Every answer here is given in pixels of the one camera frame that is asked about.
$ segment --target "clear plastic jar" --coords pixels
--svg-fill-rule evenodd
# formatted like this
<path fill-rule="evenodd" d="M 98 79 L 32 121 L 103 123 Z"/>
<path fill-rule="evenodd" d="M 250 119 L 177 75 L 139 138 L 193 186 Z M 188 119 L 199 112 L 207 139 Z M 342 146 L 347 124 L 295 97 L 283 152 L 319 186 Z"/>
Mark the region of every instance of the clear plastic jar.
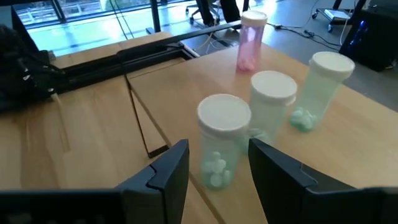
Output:
<path fill-rule="evenodd" d="M 272 145 L 285 119 L 286 107 L 295 101 L 296 92 L 294 79 L 283 73 L 263 71 L 253 75 L 248 138 Z M 243 152 L 247 154 L 248 147 L 244 147 Z"/>
<path fill-rule="evenodd" d="M 262 34 L 267 19 L 267 15 L 259 11 L 242 13 L 238 61 L 236 62 L 237 72 L 252 72 L 257 68 Z"/>
<path fill-rule="evenodd" d="M 199 104 L 201 175 L 209 189 L 223 189 L 231 183 L 250 117 L 249 105 L 233 95 L 211 95 Z"/>
<path fill-rule="evenodd" d="M 318 52 L 310 60 L 310 71 L 305 79 L 290 123 L 302 132 L 313 130 L 325 115 L 341 82 L 348 78 L 355 63 L 334 52 Z"/>

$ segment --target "light green container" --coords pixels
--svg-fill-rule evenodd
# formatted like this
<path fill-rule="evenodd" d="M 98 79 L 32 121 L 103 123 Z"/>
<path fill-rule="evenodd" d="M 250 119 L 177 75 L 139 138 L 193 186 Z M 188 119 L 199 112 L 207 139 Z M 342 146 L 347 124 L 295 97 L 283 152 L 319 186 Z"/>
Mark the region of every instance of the light green container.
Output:
<path fill-rule="evenodd" d="M 201 175 L 209 189 L 223 189 L 231 183 L 250 117 L 249 105 L 233 95 L 211 95 L 199 104 Z"/>
<path fill-rule="evenodd" d="M 249 107 L 252 113 L 248 138 L 272 145 L 286 116 L 286 107 L 295 101 L 297 84 L 280 72 L 263 71 L 251 78 Z M 247 154 L 248 147 L 243 148 Z"/>
<path fill-rule="evenodd" d="M 354 62 L 334 52 L 318 52 L 310 60 L 310 71 L 297 99 L 290 123 L 302 132 L 316 128 L 338 87 L 355 68 Z"/>

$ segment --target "white lid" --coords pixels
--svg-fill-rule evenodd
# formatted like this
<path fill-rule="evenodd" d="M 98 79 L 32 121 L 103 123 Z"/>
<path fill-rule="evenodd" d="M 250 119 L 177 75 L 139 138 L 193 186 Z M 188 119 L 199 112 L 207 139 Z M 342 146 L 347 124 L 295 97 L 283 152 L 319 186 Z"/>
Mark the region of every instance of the white lid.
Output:
<path fill-rule="evenodd" d="M 355 63 L 339 53 L 318 52 L 312 56 L 310 66 L 319 75 L 344 80 L 352 74 Z"/>
<path fill-rule="evenodd" d="M 260 27 L 267 24 L 267 14 L 259 11 L 248 10 L 244 11 L 241 16 L 242 25 Z"/>
<path fill-rule="evenodd" d="M 283 73 L 262 71 L 251 77 L 251 89 L 251 93 L 265 103 L 287 106 L 296 99 L 297 84 Z"/>
<path fill-rule="evenodd" d="M 216 138 L 233 138 L 243 135 L 251 118 L 249 105 L 239 97 L 217 94 L 199 103 L 199 127 L 205 134 Z"/>

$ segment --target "wooden panel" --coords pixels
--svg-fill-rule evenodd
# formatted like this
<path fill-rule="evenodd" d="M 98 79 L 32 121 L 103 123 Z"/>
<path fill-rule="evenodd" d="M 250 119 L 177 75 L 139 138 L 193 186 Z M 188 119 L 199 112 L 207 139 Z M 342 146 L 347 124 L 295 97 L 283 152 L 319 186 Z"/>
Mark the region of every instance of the wooden panel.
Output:
<path fill-rule="evenodd" d="M 81 52 L 60 56 L 57 57 L 57 59 L 52 63 L 58 68 L 65 68 L 72 65 L 78 65 L 83 62 L 88 62 L 91 60 L 96 60 L 99 58 L 114 55 L 122 49 L 127 49 L 130 47 L 147 44 L 150 42 L 154 42 L 156 40 L 162 40 L 167 37 L 171 37 L 171 35 L 166 32 L 158 32 L 144 37 L 138 37 L 115 44 L 109 44 L 94 49 L 84 50 Z"/>
<path fill-rule="evenodd" d="M 131 93 L 131 95 L 136 106 L 137 117 L 141 125 L 142 135 L 145 139 L 148 152 L 155 151 L 156 149 L 166 145 L 163 137 L 150 120 L 148 114 L 144 111 L 135 94 Z"/>
<path fill-rule="evenodd" d="M 266 45 L 261 52 L 259 70 L 286 73 L 301 89 L 307 66 Z M 237 48 L 222 50 L 130 79 L 133 91 L 167 137 L 168 144 L 181 138 L 190 140 L 194 183 L 201 182 L 197 105 L 215 93 L 249 99 L 251 75 L 235 72 L 236 56 Z M 395 111 L 343 86 L 316 130 L 300 133 L 286 122 L 276 148 L 355 187 L 398 185 L 397 130 Z M 221 215 L 221 222 L 265 222 L 246 156 L 241 158 L 227 189 L 197 188 Z"/>
<path fill-rule="evenodd" d="M 0 117 L 0 189 L 114 187 L 153 160 L 147 157 L 124 77 Z M 66 129 L 68 148 L 62 144 Z M 149 142 L 159 142 L 148 135 Z M 191 182 L 183 223 L 216 223 Z"/>

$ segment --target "pink plastic jar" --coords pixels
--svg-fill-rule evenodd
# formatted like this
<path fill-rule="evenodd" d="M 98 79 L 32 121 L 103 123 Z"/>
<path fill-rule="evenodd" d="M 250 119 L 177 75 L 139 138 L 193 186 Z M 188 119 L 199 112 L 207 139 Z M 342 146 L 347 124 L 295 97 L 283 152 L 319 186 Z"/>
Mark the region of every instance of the pink plastic jar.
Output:
<path fill-rule="evenodd" d="M 267 24 L 267 15 L 259 11 L 242 13 L 237 72 L 255 71 L 260 59 L 261 39 Z"/>

